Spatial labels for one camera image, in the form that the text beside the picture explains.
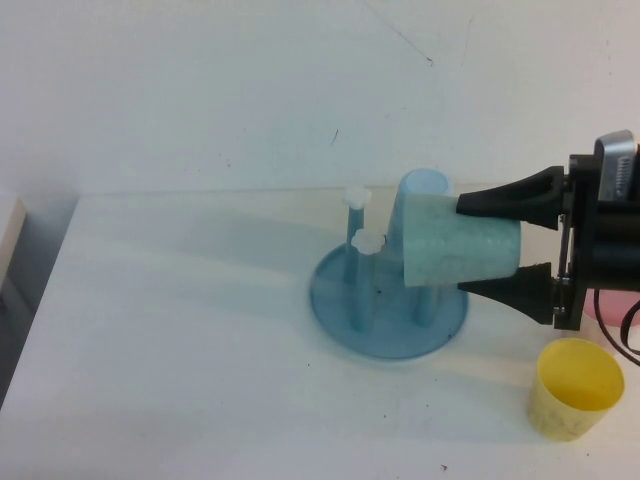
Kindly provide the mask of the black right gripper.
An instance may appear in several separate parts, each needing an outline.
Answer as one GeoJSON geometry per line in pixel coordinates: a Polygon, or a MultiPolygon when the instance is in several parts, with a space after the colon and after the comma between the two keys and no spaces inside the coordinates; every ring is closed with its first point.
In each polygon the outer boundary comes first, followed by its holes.
{"type": "Polygon", "coordinates": [[[639,158],[623,159],[611,175],[596,155],[573,155],[566,174],[548,167],[522,180],[461,194],[461,215],[562,224],[556,300],[551,263],[519,267],[499,279],[462,282],[458,289],[494,300],[559,330],[580,328],[589,289],[639,289],[639,158]]]}

